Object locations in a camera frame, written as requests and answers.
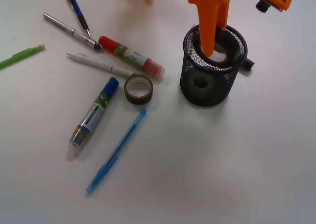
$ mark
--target marker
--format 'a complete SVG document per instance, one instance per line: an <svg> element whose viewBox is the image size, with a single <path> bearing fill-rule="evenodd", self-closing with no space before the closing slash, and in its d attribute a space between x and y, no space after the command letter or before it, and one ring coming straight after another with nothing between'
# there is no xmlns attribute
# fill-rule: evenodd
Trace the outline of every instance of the marker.
<svg viewBox="0 0 316 224"><path fill-rule="evenodd" d="M137 68L160 78L164 74L164 68L140 53L130 50L128 47L119 44L105 36L99 38L99 44L112 52L117 57L122 58L126 62L136 66Z"/></svg>
<svg viewBox="0 0 316 224"><path fill-rule="evenodd" d="M0 69L4 68L12 63L15 63L17 61L20 61L26 57L29 57L29 56L31 56L37 52L40 52L44 49L45 49L44 45L38 45L37 47L28 48L26 50L23 50L15 55L13 55L11 58L8 58L5 61L0 62Z"/></svg>
<svg viewBox="0 0 316 224"><path fill-rule="evenodd" d="M108 157L107 161L101 166L101 168L98 170L97 174L94 176L93 180L91 181L91 183L87 187L86 191L87 191L88 194L92 194L94 192L94 190L98 187L98 185L103 180L103 178L110 171L110 169L114 165L115 161L117 161L117 159L118 159L120 153L122 152L123 148L125 147L126 142L132 136L133 132L135 131L135 129L137 128L139 123L142 121L142 119L144 118L146 113L147 113L146 109L142 109L142 111L140 111L140 113L136 117L135 121L129 127L127 132L124 134L122 139L119 141L119 143L115 147L114 151Z"/></svg>
<svg viewBox="0 0 316 224"><path fill-rule="evenodd" d="M95 99L86 116L77 126L70 138L69 147L73 151L77 152L79 148L88 141L118 85L119 82L117 79L111 77L99 96Z"/></svg>
<svg viewBox="0 0 316 224"><path fill-rule="evenodd" d="M53 25L59 27L60 29L66 31L68 34L70 34L71 36L73 36L74 38L76 38L77 40L82 42L83 44L87 45L88 47L93 48L95 50L101 49L101 46L96 41L94 41L92 39L88 39L86 36L83 36L77 30L69 27L68 25L64 24L63 22L55 19L54 17L52 17L46 13L44 13L43 16L44 16L45 20L47 20L48 22L52 23Z"/></svg>

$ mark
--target orange robot part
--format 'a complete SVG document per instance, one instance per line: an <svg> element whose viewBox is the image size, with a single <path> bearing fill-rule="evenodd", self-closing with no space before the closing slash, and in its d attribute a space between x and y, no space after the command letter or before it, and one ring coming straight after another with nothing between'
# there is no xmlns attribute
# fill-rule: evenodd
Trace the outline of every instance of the orange robot part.
<svg viewBox="0 0 316 224"><path fill-rule="evenodd" d="M206 56L213 54L216 27L226 29L230 0L188 0L197 6L200 39ZM260 0L257 8L266 12L272 5L280 11L287 10L292 0Z"/></svg>

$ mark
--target white pen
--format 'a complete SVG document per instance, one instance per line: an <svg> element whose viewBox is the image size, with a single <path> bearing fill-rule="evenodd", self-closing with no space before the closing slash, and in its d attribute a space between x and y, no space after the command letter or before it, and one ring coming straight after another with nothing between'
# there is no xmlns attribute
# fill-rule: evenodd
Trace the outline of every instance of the white pen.
<svg viewBox="0 0 316 224"><path fill-rule="evenodd" d="M123 69L123 68L120 68L120 67L117 67L117 66L113 66L113 65L109 65L109 64L106 64L106 63L99 62L98 60L90 58L90 57L85 56L83 54L67 53L67 55L73 60L77 60L77 61L80 61L80 62L85 62L85 63L87 63L89 65L93 65L95 67L98 67L98 68L101 68L101 69L105 69L105 70L107 70L109 72L112 72L112 73L117 74L117 75L122 76L122 77L129 78L129 77L131 77L131 76L136 74L135 72L130 71L130 70L126 70L126 69Z"/></svg>

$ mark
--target brown tape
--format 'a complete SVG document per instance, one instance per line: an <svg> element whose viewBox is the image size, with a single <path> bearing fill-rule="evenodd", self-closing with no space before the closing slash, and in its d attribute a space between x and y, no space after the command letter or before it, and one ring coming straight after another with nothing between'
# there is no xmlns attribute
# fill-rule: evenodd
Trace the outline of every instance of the brown tape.
<svg viewBox="0 0 316 224"><path fill-rule="evenodd" d="M135 83L142 83L149 87L149 92L143 96L134 96L128 91L128 87ZM152 81L144 76L144 75L133 75L128 78L124 84L124 92L127 100L132 104L146 104L148 103L153 97L153 83Z"/></svg>

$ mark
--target silver pen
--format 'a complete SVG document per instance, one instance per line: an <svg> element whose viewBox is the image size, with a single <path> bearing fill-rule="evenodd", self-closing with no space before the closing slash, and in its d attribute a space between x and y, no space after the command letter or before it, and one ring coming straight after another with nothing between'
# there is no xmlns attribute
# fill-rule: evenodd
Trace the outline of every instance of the silver pen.
<svg viewBox="0 0 316 224"><path fill-rule="evenodd" d="M62 30L66 31L68 34L72 35L74 38L76 38L77 40L81 41L82 43L84 43L85 45L95 49L95 50L100 50L101 46L94 40L92 39L88 39L86 36L83 36L82 34L80 34L79 32L77 32L77 30L72 29L71 27L69 27L68 25L60 22L59 20L55 19L54 17L44 13L43 14L45 20L47 20L48 22L58 26L59 28L61 28Z"/></svg>

